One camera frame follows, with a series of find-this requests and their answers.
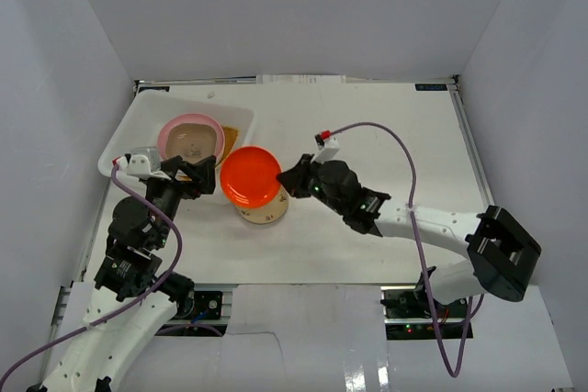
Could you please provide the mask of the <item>orange round plate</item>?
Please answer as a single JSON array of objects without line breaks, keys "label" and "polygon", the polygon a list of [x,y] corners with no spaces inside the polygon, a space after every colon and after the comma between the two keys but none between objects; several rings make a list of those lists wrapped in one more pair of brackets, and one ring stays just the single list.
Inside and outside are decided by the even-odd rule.
[{"label": "orange round plate", "polygon": [[277,175],[280,173],[280,164],[271,152],[258,146],[245,146],[224,160],[220,168],[220,186],[235,206],[259,208],[278,194]]}]

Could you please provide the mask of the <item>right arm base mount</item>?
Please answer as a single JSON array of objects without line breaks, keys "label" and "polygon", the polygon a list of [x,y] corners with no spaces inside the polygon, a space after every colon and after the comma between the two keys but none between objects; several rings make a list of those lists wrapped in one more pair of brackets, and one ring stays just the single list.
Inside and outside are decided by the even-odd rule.
[{"label": "right arm base mount", "polygon": [[[435,330],[433,318],[426,299],[413,295],[412,286],[383,286],[380,305],[383,308],[386,337],[395,341],[433,341]],[[441,337],[459,340],[464,329],[468,302],[461,298],[448,306],[437,307],[437,318]]]}]

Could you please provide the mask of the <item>beige patterned small plate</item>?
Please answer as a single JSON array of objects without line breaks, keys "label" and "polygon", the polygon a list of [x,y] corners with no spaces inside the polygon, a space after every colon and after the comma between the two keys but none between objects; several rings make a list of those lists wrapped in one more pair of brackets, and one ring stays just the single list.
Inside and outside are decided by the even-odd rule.
[{"label": "beige patterned small plate", "polygon": [[237,207],[239,214],[247,221],[265,225],[279,220],[288,210],[288,193],[281,188],[277,195],[262,207]]}]

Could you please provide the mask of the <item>woven fan-shaped basket plate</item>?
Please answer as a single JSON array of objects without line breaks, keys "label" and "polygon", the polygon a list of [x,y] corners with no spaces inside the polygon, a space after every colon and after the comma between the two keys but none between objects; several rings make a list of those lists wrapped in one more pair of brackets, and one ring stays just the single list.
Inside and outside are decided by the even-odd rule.
[{"label": "woven fan-shaped basket plate", "polygon": [[239,135],[239,130],[236,128],[232,128],[232,127],[228,127],[228,126],[222,126],[222,132],[224,134],[224,147],[222,150],[222,153],[217,153],[216,158],[217,158],[217,162],[216,162],[216,170],[219,171],[221,169],[221,165],[224,162],[224,160],[228,157],[229,153],[232,151],[232,148],[234,147],[237,139],[238,139],[238,135]]}]

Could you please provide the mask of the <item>pink round plate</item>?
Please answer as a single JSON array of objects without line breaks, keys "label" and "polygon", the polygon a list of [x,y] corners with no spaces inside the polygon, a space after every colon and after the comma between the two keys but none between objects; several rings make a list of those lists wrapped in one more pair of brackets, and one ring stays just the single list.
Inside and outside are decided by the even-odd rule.
[{"label": "pink round plate", "polygon": [[191,113],[191,114],[184,114],[178,117],[175,117],[168,121],[163,128],[160,130],[158,139],[157,139],[157,147],[160,152],[160,155],[163,159],[167,160],[164,154],[164,145],[172,128],[183,124],[183,123],[194,123],[194,124],[204,124],[213,127],[218,136],[217,141],[217,153],[222,153],[224,147],[224,134],[222,132],[222,128],[220,123],[210,116],[199,114],[199,113]]}]

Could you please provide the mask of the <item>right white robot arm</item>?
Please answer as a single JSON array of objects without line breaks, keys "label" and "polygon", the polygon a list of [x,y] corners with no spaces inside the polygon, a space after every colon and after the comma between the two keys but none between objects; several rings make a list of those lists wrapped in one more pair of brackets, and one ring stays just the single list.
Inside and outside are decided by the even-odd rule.
[{"label": "right white robot arm", "polygon": [[483,213],[410,209],[364,187],[340,160],[317,162],[305,154],[277,180],[292,197],[321,201],[359,234],[413,239],[461,256],[458,263],[437,266],[424,279],[429,286],[414,295],[416,309],[428,318],[462,297],[522,301],[541,254],[537,241],[502,207],[488,206]]}]

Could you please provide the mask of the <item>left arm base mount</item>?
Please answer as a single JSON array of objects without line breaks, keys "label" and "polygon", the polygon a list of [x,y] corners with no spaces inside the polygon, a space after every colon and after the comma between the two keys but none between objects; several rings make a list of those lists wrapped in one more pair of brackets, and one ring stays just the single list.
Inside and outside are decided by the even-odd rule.
[{"label": "left arm base mount", "polygon": [[222,336],[227,325],[223,322],[223,293],[221,291],[195,291],[191,308],[186,307],[172,319],[177,330],[175,336]]}]

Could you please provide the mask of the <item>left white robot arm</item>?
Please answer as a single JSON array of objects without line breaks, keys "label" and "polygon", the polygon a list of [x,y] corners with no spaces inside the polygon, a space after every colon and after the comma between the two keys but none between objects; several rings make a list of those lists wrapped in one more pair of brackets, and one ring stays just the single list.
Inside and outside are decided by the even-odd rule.
[{"label": "left white robot arm", "polygon": [[114,160],[111,181],[126,197],[113,209],[90,302],[80,327],[55,340],[69,346],[32,390],[115,391],[163,325],[192,311],[195,284],[175,272],[183,240],[174,218],[182,201],[213,194],[216,162],[148,151]]}]

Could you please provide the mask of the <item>brown square dish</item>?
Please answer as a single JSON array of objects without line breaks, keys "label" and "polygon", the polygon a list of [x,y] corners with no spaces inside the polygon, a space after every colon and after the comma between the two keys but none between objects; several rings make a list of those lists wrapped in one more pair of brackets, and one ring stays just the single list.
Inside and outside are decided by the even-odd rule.
[{"label": "brown square dish", "polygon": [[196,163],[211,155],[217,155],[218,136],[215,129],[204,124],[183,123],[171,129],[164,145],[167,159],[181,156]]}]

